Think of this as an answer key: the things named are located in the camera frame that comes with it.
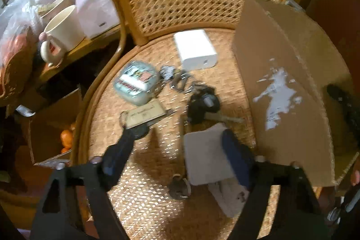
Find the white remote device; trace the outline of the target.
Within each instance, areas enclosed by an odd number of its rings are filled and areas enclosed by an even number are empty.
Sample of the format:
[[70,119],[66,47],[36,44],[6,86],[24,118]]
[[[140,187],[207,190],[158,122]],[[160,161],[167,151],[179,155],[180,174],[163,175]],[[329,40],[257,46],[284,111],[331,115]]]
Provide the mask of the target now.
[[187,178],[191,185],[206,185],[222,212],[229,218],[240,214],[249,192],[239,184],[221,146],[227,130],[218,123],[207,130],[184,135]]

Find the black car key fob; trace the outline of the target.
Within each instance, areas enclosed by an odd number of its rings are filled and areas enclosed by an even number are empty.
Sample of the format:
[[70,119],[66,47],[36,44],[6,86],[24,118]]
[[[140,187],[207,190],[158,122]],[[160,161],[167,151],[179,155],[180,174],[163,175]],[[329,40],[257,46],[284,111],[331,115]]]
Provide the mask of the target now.
[[244,123],[244,118],[230,117],[221,114],[220,99],[215,88],[203,83],[194,83],[191,97],[187,104],[187,120],[190,124],[201,124],[204,121]]

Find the brown cardboard box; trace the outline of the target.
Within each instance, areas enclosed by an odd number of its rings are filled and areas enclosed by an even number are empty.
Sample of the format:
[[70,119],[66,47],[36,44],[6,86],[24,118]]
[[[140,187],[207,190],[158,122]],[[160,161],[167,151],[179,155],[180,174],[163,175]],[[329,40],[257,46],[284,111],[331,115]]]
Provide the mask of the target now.
[[354,94],[354,84],[326,32],[304,11],[244,0],[232,50],[259,153],[276,164],[300,163],[313,186],[340,184],[358,152],[326,89]]

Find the cardboard box of oranges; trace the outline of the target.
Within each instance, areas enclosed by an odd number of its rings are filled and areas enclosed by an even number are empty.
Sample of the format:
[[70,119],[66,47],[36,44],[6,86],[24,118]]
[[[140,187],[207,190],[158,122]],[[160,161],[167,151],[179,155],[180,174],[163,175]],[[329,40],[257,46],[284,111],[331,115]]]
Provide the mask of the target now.
[[82,103],[79,89],[37,112],[19,106],[15,114],[29,147],[31,163],[54,169],[58,163],[69,164],[71,150],[64,152],[61,133],[71,130]]

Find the round illustrated tin case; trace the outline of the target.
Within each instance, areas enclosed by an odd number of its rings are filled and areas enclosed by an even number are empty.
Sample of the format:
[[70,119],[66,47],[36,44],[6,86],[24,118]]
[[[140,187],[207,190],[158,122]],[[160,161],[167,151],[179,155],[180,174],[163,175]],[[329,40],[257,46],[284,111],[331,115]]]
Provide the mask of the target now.
[[125,101],[135,106],[148,103],[160,81],[156,68],[143,61],[130,61],[116,76],[113,87]]

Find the wooden side table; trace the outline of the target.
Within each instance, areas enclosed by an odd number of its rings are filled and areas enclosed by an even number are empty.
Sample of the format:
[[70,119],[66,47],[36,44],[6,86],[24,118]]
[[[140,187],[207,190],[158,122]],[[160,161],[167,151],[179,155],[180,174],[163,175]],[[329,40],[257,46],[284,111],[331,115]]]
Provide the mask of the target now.
[[50,67],[47,64],[44,64],[36,70],[33,70],[31,80],[36,85],[42,85],[65,69],[68,65],[80,60],[82,57],[85,57],[93,51],[105,48],[111,42],[119,39],[120,25],[105,31],[93,39],[84,38],[77,47],[65,54],[60,65]]

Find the rattan wicker chair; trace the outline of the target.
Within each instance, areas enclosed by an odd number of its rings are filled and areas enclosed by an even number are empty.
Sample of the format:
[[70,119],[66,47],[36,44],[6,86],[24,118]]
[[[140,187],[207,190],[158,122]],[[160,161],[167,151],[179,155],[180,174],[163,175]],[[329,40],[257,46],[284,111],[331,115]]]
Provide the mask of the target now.
[[[77,120],[73,159],[84,162],[92,150],[102,153],[122,132],[120,113],[129,104],[115,97],[111,82],[131,59],[178,65],[173,34],[204,29],[220,59],[214,69],[199,70],[198,78],[214,86],[228,113],[243,114],[246,121],[235,128],[244,139],[253,137],[247,93],[237,69],[231,42],[244,0],[112,0],[123,21],[122,34],[130,33],[135,48],[125,57],[116,55],[88,93]],[[284,4],[285,0],[269,0]],[[188,199],[175,189],[185,187],[182,135],[190,127],[184,120],[186,95],[162,90],[161,101],[176,112],[152,126],[135,143],[144,158],[126,162],[124,171],[107,195],[128,239],[228,239],[234,221],[221,215],[205,187],[193,187]]]

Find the cream ceramic mug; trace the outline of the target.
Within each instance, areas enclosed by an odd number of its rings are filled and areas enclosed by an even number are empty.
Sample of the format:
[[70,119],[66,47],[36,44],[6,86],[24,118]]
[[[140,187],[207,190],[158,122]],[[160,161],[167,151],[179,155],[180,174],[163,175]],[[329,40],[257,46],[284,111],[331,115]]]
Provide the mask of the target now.
[[56,14],[39,35],[41,58],[49,67],[57,66],[84,38],[77,8],[68,6]]

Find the white rectangular power adapter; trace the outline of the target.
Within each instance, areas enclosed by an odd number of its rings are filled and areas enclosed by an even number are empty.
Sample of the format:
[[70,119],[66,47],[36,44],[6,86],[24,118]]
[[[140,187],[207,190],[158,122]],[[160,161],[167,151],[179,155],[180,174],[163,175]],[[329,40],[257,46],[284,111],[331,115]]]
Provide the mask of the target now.
[[205,30],[176,32],[173,38],[184,70],[202,70],[217,64],[217,52]]

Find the white tissue box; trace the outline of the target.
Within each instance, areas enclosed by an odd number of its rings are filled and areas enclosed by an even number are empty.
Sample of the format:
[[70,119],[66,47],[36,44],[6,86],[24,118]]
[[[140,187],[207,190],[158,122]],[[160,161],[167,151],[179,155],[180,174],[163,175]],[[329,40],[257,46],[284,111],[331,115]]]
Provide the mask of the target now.
[[77,15],[88,39],[120,24],[112,0],[75,0]]

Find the wooden tag keychain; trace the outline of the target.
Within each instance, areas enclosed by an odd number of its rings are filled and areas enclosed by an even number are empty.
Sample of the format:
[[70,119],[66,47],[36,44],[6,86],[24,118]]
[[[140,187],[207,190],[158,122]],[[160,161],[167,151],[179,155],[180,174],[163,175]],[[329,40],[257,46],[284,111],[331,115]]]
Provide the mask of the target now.
[[133,141],[141,139],[149,133],[151,126],[175,112],[172,108],[166,109],[158,99],[124,111],[120,114],[120,126],[123,129],[121,139],[129,138]]

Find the silver keychain with carabiner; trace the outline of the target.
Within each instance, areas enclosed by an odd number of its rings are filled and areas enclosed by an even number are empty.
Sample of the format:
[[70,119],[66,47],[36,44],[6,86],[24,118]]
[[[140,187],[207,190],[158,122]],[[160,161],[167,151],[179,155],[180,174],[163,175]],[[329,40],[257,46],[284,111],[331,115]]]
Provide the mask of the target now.
[[168,85],[178,93],[190,93],[193,90],[194,76],[186,70],[180,70],[175,66],[162,65],[159,71],[160,86]]

